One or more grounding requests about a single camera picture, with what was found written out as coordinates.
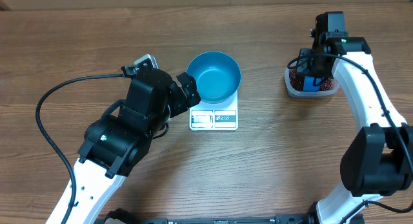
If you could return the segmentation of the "blue plastic measuring scoop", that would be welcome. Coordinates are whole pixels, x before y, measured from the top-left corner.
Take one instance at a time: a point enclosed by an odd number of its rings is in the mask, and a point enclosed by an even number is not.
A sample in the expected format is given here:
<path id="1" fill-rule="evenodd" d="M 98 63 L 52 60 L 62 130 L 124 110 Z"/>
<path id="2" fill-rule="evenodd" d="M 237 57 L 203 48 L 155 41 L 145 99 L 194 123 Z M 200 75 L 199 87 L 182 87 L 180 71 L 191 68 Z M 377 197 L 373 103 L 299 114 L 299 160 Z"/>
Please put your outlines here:
<path id="1" fill-rule="evenodd" d="M 303 82 L 304 92 L 320 91 L 321 85 L 326 81 L 326 78 L 305 76 Z"/>

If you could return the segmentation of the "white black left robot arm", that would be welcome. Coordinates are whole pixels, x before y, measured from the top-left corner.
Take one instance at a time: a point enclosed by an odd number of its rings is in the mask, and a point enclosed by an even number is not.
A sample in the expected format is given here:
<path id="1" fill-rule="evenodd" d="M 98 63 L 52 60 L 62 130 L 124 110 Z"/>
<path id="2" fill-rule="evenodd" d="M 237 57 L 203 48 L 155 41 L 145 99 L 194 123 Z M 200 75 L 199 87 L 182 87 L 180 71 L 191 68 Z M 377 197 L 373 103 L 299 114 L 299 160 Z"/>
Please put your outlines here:
<path id="1" fill-rule="evenodd" d="M 122 67 L 131 83 L 126 99 L 109 106 L 84 134 L 70 181 L 48 223 L 94 223 L 151 142 L 168 130 L 168 120 L 197 105 L 196 80 L 176 79 L 148 64 Z"/>

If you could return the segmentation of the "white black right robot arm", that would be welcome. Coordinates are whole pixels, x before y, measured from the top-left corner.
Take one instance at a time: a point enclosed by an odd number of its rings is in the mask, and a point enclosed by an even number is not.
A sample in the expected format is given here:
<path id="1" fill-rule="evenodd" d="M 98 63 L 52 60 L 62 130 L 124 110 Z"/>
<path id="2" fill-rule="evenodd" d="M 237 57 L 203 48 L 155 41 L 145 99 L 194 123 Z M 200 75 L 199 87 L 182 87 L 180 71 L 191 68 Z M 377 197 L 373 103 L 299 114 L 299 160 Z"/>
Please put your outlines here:
<path id="1" fill-rule="evenodd" d="M 340 184 L 318 201 L 315 223 L 357 223 L 358 212 L 412 183 L 412 127 L 388 98 L 374 70 L 371 49 L 363 37 L 350 37 L 343 12 L 316 17 L 312 48 L 302 49 L 298 72 L 332 78 L 341 87 L 358 134 L 340 163 Z"/>

